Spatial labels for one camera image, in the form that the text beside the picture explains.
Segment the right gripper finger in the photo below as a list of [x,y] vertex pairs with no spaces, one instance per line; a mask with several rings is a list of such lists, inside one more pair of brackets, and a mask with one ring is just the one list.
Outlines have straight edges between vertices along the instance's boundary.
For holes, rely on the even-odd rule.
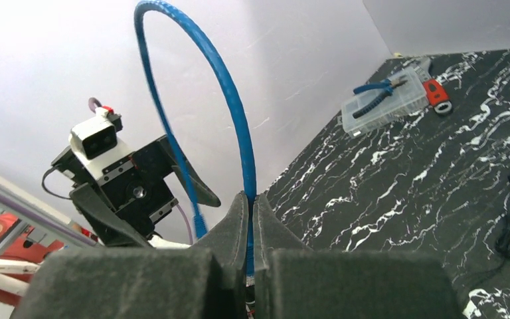
[[258,318],[461,318],[442,265],[411,252],[315,251],[253,205]]
[[248,198],[187,249],[66,249],[33,277],[15,318],[245,318]]

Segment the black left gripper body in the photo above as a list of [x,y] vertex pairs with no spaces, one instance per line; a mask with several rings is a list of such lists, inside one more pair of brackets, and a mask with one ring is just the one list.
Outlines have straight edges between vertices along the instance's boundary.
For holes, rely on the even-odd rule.
[[87,183],[117,217],[151,239],[155,224],[178,204],[164,181],[173,173],[171,154],[165,136],[136,151],[119,138],[113,149],[94,159],[67,147],[51,166],[74,187]]

